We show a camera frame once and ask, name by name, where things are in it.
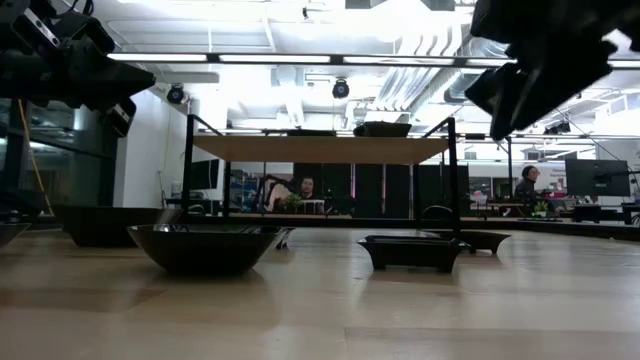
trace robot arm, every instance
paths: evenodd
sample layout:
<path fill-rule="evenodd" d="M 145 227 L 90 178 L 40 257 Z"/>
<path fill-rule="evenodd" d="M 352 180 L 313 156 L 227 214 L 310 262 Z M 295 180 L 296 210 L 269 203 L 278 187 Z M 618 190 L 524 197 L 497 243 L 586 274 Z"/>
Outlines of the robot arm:
<path fill-rule="evenodd" d="M 0 0 L 0 97 L 85 105 L 124 137 L 136 111 L 129 97 L 155 76 L 107 57 L 115 43 L 92 8 L 57 14 L 49 0 Z"/>
<path fill-rule="evenodd" d="M 471 34 L 507 43 L 516 60 L 485 71 L 467 98 L 492 115 L 491 136 L 524 130 L 597 80 L 617 48 L 619 29 L 640 51 L 639 0 L 478 0 Z"/>

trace black shelf frame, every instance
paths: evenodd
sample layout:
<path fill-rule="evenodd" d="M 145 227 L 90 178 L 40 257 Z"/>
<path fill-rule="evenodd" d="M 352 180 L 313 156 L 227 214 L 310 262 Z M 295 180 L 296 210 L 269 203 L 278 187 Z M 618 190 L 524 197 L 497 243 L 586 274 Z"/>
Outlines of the black shelf frame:
<path fill-rule="evenodd" d="M 231 201 L 231 162 L 225 160 L 224 180 L 223 180 L 223 200 L 222 200 L 222 217 L 196 216 L 188 212 L 189 194 L 191 183 L 191 162 L 193 160 L 193 140 L 196 133 L 196 123 L 204 125 L 210 132 L 216 136 L 225 136 L 205 120 L 195 114 L 187 116 L 187 135 L 185 141 L 184 156 L 184 174 L 182 184 L 181 207 L 184 211 L 183 222 L 190 224 L 256 224 L 256 225 L 274 225 L 283 227 L 332 227 L 332 228 L 415 228 L 421 229 L 428 222 L 422 219 L 422 206 L 420 203 L 420 173 L 418 171 L 419 164 L 411 164 L 413 169 L 412 177 L 412 201 L 413 201 L 413 219 L 335 219 L 327 216 L 326 218 L 310 219 L 310 218 L 278 218 L 278 217 L 231 217 L 230 201 Z M 423 138 L 428 138 L 438 131 L 446 131 L 442 133 L 442 138 L 447 139 L 449 148 L 449 171 L 452 184 L 458 183 L 458 159 L 456 153 L 456 144 L 458 134 L 456 134 L 456 120 L 449 117 L 438 125 L 434 126 L 427 132 Z M 451 187 L 451 211 L 452 217 L 450 221 L 445 222 L 453 231 L 461 230 L 460 221 L 460 204 L 459 204 L 458 186 Z"/>

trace person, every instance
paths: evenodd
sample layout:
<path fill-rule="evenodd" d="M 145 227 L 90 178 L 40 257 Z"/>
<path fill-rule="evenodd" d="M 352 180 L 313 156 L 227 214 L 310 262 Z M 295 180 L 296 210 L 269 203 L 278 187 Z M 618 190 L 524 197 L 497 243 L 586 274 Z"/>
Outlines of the person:
<path fill-rule="evenodd" d="M 524 204 L 527 210 L 530 211 L 533 211 L 533 208 L 538 202 L 535 185 L 539 175 L 540 171 L 535 166 L 525 166 L 524 169 L 522 169 L 522 180 L 516 185 L 516 191 L 514 193 L 515 199 Z"/>
<path fill-rule="evenodd" d="M 313 199 L 313 186 L 314 181 L 312 177 L 305 176 L 302 178 L 302 182 L 300 183 L 300 197 L 302 200 Z"/>
<path fill-rule="evenodd" d="M 321 201 L 322 197 L 316 193 L 315 182 L 312 177 L 305 176 L 302 178 L 299 195 L 303 201 L 316 200 L 304 204 L 305 214 L 324 214 L 324 201 Z"/>

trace wooden shelf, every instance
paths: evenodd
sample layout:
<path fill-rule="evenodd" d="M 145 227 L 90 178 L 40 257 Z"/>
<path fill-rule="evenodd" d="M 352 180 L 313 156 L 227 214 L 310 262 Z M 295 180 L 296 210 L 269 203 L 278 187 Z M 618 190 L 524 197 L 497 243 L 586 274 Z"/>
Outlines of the wooden shelf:
<path fill-rule="evenodd" d="M 194 145 L 231 162 L 419 164 L 445 139 L 196 135 Z"/>

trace computer monitor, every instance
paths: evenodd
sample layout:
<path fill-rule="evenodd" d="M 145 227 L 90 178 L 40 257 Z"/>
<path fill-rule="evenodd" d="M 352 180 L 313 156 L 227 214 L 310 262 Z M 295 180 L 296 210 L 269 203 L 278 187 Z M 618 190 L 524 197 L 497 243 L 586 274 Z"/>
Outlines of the computer monitor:
<path fill-rule="evenodd" d="M 568 195 L 630 196 L 626 161 L 565 160 Z"/>
<path fill-rule="evenodd" d="M 191 163 L 191 190 L 208 190 L 218 187 L 220 160 L 196 161 Z"/>

